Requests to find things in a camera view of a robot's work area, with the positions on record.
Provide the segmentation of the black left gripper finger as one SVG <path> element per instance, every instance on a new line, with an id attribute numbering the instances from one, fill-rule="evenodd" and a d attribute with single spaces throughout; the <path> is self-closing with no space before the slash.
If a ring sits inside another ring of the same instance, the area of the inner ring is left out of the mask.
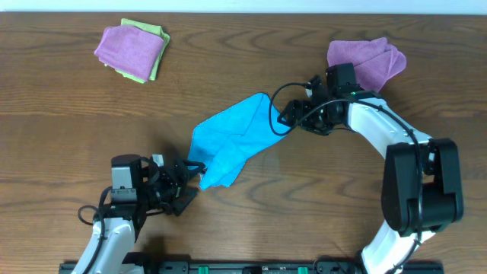
<path id="1" fill-rule="evenodd" d="M 187 159 L 184 159 L 183 163 L 185 164 L 190 176 L 196 176 L 198 174 L 204 174 L 206 171 L 206 166 L 202 162 L 189 161 Z"/>
<path id="2" fill-rule="evenodd" d="M 197 194 L 197 188 L 188 187 L 184 194 L 178 196 L 173 202 L 173 213 L 175 216 L 180 216 L 187 206 L 196 198 Z"/>

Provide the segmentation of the blue microfiber cloth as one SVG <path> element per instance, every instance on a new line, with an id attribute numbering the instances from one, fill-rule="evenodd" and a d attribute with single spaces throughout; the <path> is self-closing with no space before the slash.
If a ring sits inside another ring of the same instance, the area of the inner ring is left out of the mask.
<path id="1" fill-rule="evenodd" d="M 247 160 L 282 139 L 288 131 L 268 94 L 257 93 L 215 114 L 193 130 L 189 159 L 205 164 L 199 186 L 229 187 Z"/>

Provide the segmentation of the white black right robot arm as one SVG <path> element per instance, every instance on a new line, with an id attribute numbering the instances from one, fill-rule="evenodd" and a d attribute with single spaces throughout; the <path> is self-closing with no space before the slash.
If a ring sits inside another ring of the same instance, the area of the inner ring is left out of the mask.
<path id="1" fill-rule="evenodd" d="M 424 242 L 463 217 L 457 145 L 409 125 L 378 92 L 357 82 L 351 63 L 329 67 L 325 81 L 316 75 L 302 86 L 307 99 L 292 100 L 281 113 L 270 113 L 271 125 L 317 135 L 353 131 L 384 158 L 384 223 L 355 260 L 318 260 L 314 272 L 442 273 L 440 263 L 411 258 Z"/>

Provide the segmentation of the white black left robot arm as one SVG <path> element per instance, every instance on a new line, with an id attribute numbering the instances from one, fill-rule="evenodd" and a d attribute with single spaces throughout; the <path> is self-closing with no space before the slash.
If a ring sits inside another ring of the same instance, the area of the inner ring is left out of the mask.
<path id="1" fill-rule="evenodd" d="M 158 263 L 132 251 L 140 231 L 149 216 L 181 215 L 198 193 L 188 182 L 204 170 L 202 162 L 182 158 L 167 166 L 162 155 L 112 158 L 112 185 L 100 194 L 98 205 L 78 210 L 92 234 L 71 272 L 158 273 Z"/>

